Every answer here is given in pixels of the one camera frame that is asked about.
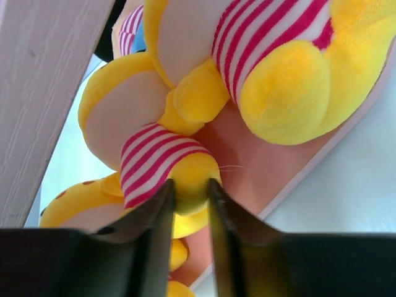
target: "red spot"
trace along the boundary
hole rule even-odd
[[[58,199],[58,198],[62,197],[64,194],[66,194],[66,191],[63,191],[62,193],[60,193],[58,196],[56,196],[55,199]]]

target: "wooden beam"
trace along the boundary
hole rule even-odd
[[[0,0],[1,227],[24,225],[113,3]]]

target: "white surface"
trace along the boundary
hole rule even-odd
[[[95,70],[105,64],[101,62]],[[58,143],[49,161],[41,184],[40,212],[68,187],[83,181],[103,178],[113,172],[87,148],[77,121],[81,96],[91,75],[92,73],[82,82],[77,91]]]
[[[23,226],[113,3],[1,1],[1,227]]]
[[[396,231],[396,70],[368,114],[265,221],[287,232]]]

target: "striped fabric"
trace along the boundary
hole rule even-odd
[[[121,152],[121,188],[125,208],[150,199],[166,181],[172,167],[192,153],[209,153],[192,138],[148,124],[137,131]]]
[[[131,54],[132,44],[134,42],[137,29],[143,19],[143,5],[140,5],[137,9],[126,18],[121,29],[118,33],[119,49],[122,56]]]
[[[330,0],[234,0],[219,21],[212,57],[238,105],[244,81],[275,48],[307,40],[324,50],[332,35]]]

